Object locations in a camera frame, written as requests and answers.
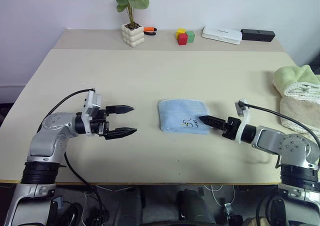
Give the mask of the long black box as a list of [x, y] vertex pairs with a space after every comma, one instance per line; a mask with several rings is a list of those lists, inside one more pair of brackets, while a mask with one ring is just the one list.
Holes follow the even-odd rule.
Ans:
[[258, 29], [241, 29], [243, 41], [271, 42], [276, 36], [273, 31]]

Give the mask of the folded green towel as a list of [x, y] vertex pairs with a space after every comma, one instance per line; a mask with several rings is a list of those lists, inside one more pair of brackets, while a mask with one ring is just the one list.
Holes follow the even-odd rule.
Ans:
[[315, 74], [308, 64], [279, 68], [272, 83], [283, 97], [320, 104], [320, 74]]

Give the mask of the white bubble plant pot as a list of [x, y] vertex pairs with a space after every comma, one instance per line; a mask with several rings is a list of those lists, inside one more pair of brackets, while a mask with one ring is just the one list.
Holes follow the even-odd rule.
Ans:
[[132, 48], [145, 42], [143, 26], [139, 26], [138, 28], [131, 30], [126, 27], [126, 24], [122, 24], [121, 32], [123, 41]]

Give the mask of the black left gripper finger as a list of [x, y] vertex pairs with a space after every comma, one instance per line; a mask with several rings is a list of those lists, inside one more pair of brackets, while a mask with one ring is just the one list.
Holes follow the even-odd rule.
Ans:
[[120, 127], [114, 130], [107, 130], [104, 134], [106, 140], [120, 139], [134, 134], [137, 131], [136, 128]]
[[105, 113], [109, 114], [126, 114], [133, 111], [134, 108], [129, 105], [110, 105], [105, 107]]

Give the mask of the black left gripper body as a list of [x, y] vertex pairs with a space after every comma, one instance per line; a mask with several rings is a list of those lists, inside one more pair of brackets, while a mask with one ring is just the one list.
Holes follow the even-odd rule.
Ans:
[[107, 117], [110, 114], [110, 107], [106, 106], [105, 109], [99, 109], [95, 116], [90, 120], [90, 130], [92, 134], [96, 134], [105, 139], [110, 139], [109, 135], [109, 122]]

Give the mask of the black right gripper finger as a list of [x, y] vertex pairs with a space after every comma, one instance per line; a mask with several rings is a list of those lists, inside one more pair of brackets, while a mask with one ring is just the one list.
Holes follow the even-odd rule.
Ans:
[[210, 115], [200, 116], [199, 119], [207, 126], [212, 128], [225, 131], [226, 130], [226, 121]]

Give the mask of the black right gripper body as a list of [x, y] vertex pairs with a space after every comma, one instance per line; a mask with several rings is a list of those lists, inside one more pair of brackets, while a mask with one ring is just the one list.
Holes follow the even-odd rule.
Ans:
[[241, 123], [242, 121], [238, 118], [228, 117], [227, 122], [223, 123], [222, 136], [229, 140], [235, 140]]

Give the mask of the light blue towel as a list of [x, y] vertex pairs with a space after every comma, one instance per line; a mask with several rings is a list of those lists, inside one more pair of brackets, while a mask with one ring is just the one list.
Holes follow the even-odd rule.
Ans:
[[210, 111], [196, 99], [166, 99], [158, 102], [160, 129], [167, 133], [207, 135], [210, 127], [200, 120]]

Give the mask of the flat white box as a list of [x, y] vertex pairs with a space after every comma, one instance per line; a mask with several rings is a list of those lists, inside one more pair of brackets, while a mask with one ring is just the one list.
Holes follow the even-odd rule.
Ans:
[[242, 41], [243, 35], [237, 30], [205, 26], [202, 30], [201, 36], [205, 39], [239, 45]]

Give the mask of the folded beige towel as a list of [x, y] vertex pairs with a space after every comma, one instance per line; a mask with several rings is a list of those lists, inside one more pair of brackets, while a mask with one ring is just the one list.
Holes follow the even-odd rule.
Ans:
[[302, 123], [320, 138], [320, 104], [286, 96], [280, 100], [279, 109], [282, 115]]

